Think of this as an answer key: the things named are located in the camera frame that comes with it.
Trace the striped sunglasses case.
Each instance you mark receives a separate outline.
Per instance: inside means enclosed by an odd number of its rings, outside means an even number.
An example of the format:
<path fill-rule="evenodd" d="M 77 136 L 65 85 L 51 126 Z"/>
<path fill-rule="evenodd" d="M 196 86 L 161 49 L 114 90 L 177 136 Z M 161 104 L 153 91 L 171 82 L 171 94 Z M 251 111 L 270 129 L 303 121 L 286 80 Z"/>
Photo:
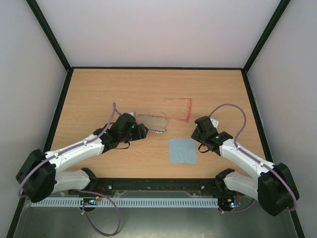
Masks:
<path fill-rule="evenodd" d="M 153 115 L 138 115 L 138 124 L 143 124 L 148 128 L 148 133 L 166 133 L 166 127 L 168 124 L 167 118 Z"/>

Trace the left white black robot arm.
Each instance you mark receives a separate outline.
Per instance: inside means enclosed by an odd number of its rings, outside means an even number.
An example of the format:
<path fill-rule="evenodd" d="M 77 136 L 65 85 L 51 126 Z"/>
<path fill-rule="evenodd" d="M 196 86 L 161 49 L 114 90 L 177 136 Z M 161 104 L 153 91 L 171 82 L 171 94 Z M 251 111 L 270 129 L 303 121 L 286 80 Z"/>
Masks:
<path fill-rule="evenodd" d="M 99 128 L 85 139 L 55 151 L 32 151 L 16 175 L 21 185 L 19 195 L 33 203 L 65 190 L 94 191 L 97 177 L 88 168 L 69 172 L 67 169 L 93 156 L 116 149 L 120 143 L 145 139 L 148 128 L 134 116 L 123 113 L 116 122 Z"/>

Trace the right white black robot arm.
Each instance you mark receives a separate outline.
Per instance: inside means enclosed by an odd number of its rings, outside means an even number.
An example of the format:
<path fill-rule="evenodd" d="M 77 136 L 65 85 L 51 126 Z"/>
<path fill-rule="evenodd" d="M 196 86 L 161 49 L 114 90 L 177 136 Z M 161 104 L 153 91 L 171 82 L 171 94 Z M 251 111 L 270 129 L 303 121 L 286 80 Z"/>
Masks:
<path fill-rule="evenodd" d="M 296 207 L 299 193 L 289 168 L 264 160 L 241 146 L 227 132 L 218 132 L 214 121 L 204 116 L 195 120 L 192 139 L 242 168 L 247 176 L 234 169 L 226 169 L 215 177 L 219 193 L 236 191 L 253 198 L 270 215 Z"/>

